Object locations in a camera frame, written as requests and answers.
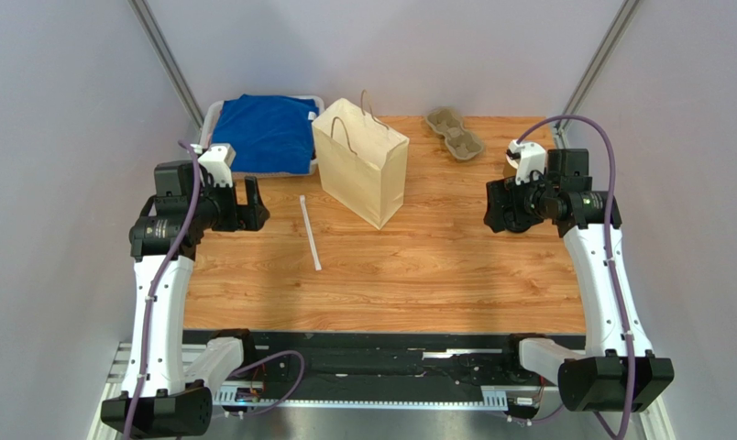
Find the pulp cardboard cup carrier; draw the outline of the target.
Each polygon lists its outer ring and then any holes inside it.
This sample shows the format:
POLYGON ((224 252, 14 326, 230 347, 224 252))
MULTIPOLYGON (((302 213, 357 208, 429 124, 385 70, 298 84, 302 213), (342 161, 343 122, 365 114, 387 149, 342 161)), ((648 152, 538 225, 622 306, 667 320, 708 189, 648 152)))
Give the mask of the pulp cardboard cup carrier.
POLYGON ((469 161, 481 154, 483 141, 465 126, 464 117, 453 107, 438 107, 424 117, 426 124, 443 139, 446 149, 457 161, 469 161))

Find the paper coffee cup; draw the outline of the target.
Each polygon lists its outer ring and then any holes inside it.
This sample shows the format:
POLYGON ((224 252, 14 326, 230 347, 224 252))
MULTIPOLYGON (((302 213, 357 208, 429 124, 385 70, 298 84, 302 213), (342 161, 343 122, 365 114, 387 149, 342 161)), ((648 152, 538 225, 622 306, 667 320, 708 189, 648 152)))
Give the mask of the paper coffee cup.
POLYGON ((505 179, 514 179, 517 174, 518 163, 510 155, 505 155, 505 165, 502 170, 505 179))

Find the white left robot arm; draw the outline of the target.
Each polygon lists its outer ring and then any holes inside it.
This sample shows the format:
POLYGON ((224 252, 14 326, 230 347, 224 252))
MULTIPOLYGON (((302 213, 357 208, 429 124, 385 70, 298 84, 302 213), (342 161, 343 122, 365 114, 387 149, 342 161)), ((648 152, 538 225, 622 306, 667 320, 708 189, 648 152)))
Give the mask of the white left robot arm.
POLYGON ((173 161, 154 170, 155 192, 129 231, 136 313, 129 363, 118 396, 100 419, 125 439, 203 435, 223 383, 258 359, 247 329, 215 331, 190 364, 183 361, 186 294, 205 232, 259 231, 270 218, 259 183, 246 177, 247 201, 203 165, 173 161))

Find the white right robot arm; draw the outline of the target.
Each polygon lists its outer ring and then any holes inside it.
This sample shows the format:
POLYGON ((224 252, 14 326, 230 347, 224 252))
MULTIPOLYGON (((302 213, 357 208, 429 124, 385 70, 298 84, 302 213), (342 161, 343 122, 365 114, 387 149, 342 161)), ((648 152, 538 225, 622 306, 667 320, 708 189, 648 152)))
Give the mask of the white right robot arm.
POLYGON ((581 354, 548 336, 512 335, 513 371, 557 385, 572 412, 645 411, 675 371, 669 358, 655 354, 633 305, 616 200, 593 190, 585 149, 512 142, 506 159, 515 173, 487 183, 485 225, 494 233, 521 233, 544 221, 556 226, 586 318, 581 354))

